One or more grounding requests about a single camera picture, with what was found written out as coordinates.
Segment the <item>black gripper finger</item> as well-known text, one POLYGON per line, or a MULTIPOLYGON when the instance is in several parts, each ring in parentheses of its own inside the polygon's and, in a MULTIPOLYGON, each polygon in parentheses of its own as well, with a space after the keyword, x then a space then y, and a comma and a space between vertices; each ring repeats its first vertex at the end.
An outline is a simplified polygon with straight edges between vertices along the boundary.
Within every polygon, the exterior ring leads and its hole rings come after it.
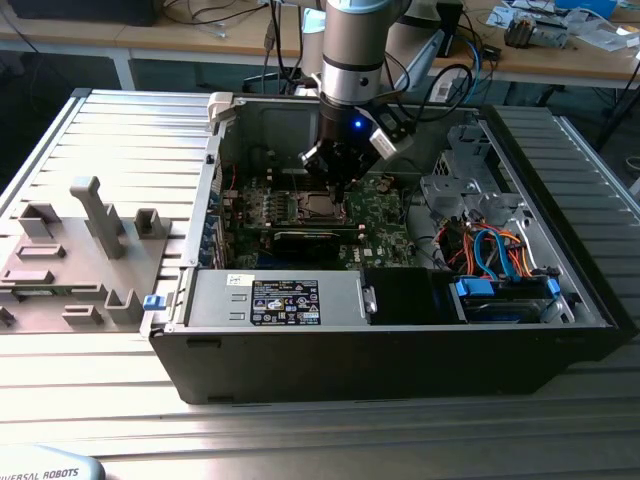
POLYGON ((350 146, 347 150, 345 181, 348 186, 360 181, 381 160, 380 153, 371 145, 350 146))
POLYGON ((304 169, 321 181, 333 203, 343 203, 347 185, 350 183, 348 165, 333 146, 319 141, 298 155, 304 169))

